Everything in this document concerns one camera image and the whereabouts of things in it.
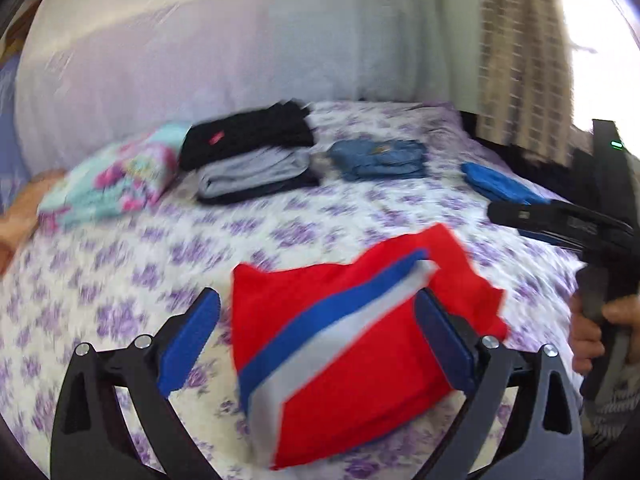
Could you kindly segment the grey sleeved right forearm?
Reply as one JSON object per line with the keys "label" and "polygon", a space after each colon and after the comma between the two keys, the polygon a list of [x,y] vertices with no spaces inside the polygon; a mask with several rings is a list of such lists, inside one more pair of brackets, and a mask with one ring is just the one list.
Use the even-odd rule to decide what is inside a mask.
{"label": "grey sleeved right forearm", "polygon": [[620,372],[611,399],[585,402],[582,414],[586,479],[639,478],[639,364]]}

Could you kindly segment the person's right hand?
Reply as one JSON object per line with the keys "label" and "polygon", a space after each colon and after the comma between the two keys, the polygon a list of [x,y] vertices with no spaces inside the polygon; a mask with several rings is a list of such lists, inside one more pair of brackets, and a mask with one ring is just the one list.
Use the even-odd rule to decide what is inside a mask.
{"label": "person's right hand", "polygon": [[[595,322],[582,315],[582,300],[578,292],[570,297],[570,336],[568,343],[573,352],[573,370],[587,375],[592,369],[592,361],[604,355],[602,332]],[[631,340],[627,354],[629,365],[639,364],[639,298],[627,296],[606,304],[603,308],[605,319],[614,324],[631,329]]]}

